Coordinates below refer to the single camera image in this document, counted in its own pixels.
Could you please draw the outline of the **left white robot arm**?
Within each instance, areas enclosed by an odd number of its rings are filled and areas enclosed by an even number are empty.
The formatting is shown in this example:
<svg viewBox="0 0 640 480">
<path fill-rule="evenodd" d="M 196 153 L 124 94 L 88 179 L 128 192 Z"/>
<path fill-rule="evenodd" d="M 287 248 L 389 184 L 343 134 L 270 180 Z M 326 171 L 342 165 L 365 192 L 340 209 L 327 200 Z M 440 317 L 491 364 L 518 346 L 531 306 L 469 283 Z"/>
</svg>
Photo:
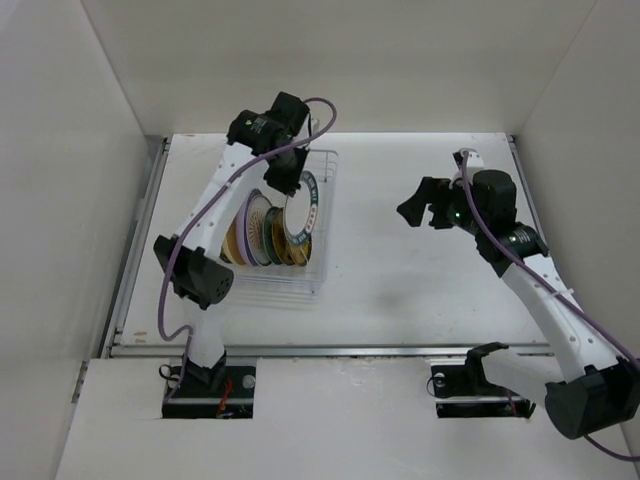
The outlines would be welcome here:
<svg viewBox="0 0 640 480">
<path fill-rule="evenodd" d="M 188 219 L 171 237 L 155 240 L 153 250 L 163 271 L 158 332 L 165 341 L 186 337 L 180 369 L 164 376 L 166 399 L 181 392 L 188 380 L 205 397 L 223 387 L 226 350 L 219 325 L 204 313 L 168 332 L 167 297 L 175 293 L 206 312 L 227 296 L 234 273 L 220 263 L 219 252 L 229 227 L 260 184 L 287 197 L 300 190 L 310 145 L 326 131 L 314 121 L 311 102 L 281 92 L 264 113 L 242 111 L 231 122 L 222 159 Z"/>
</svg>

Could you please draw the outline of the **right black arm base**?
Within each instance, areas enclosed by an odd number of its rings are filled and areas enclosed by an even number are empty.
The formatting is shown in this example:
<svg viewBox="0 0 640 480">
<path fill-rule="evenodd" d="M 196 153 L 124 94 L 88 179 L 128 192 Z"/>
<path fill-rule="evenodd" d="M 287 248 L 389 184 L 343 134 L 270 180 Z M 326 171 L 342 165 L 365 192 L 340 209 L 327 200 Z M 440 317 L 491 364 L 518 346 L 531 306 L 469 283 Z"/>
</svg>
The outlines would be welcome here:
<svg viewBox="0 0 640 480">
<path fill-rule="evenodd" d="M 427 381 L 439 419 L 530 419 L 536 404 L 503 387 L 476 388 L 463 364 L 435 363 Z"/>
</svg>

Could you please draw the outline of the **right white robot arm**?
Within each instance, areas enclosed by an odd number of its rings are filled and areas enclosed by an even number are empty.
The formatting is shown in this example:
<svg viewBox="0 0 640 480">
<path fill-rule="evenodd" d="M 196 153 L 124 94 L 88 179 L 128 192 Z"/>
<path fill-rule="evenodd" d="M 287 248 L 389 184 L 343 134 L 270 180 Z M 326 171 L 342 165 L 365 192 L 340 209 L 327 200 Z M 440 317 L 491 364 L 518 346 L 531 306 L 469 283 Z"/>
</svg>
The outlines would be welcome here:
<svg viewBox="0 0 640 480">
<path fill-rule="evenodd" d="M 458 227 L 474 237 L 480 256 L 518 297 L 551 347 L 558 369 L 539 369 L 507 345 L 468 351 L 465 386 L 474 395 L 503 387 L 546 410 L 566 438 L 576 439 L 632 419 L 639 407 L 639 369 L 581 318 L 538 232 L 516 219 L 516 186 L 500 170 L 462 179 L 425 177 L 397 207 L 409 226 L 426 212 L 434 229 Z"/>
</svg>

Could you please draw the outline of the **yellow patterned small plate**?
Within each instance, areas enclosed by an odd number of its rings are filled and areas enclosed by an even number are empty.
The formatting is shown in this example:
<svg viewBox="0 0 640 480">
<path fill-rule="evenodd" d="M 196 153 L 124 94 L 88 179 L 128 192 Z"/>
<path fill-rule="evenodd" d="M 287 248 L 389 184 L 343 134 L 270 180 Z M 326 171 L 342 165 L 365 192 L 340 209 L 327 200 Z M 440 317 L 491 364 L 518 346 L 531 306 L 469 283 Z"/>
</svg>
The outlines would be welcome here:
<svg viewBox="0 0 640 480">
<path fill-rule="evenodd" d="M 312 239 L 308 239 L 301 245 L 288 244 L 290 256 L 297 266 L 306 266 L 309 263 L 312 252 Z"/>
</svg>

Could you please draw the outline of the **white plate dark lettered rim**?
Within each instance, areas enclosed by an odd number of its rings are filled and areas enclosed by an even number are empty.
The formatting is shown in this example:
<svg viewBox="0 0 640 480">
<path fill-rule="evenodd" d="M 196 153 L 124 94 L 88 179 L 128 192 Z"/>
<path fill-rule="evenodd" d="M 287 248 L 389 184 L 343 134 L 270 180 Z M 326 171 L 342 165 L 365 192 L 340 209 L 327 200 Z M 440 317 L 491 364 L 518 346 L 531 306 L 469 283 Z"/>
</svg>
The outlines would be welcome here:
<svg viewBox="0 0 640 480">
<path fill-rule="evenodd" d="M 291 244 L 301 245 L 311 237 L 318 212 L 318 182 L 310 171 L 304 170 L 300 178 L 300 189 L 294 196 L 287 198 L 284 207 L 284 231 Z"/>
</svg>

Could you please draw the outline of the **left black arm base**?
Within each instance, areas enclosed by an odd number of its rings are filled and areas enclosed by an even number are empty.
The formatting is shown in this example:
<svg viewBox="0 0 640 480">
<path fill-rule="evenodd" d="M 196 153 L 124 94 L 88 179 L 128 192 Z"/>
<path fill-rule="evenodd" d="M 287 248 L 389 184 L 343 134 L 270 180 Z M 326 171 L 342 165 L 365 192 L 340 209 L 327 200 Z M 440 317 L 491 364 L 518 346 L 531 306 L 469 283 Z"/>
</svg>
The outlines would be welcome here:
<svg viewBox="0 0 640 480">
<path fill-rule="evenodd" d="M 161 407 L 164 419 L 251 419 L 257 384 L 256 360 L 228 360 L 224 356 L 212 369 L 188 361 L 162 364 L 158 373 L 165 381 Z"/>
</svg>

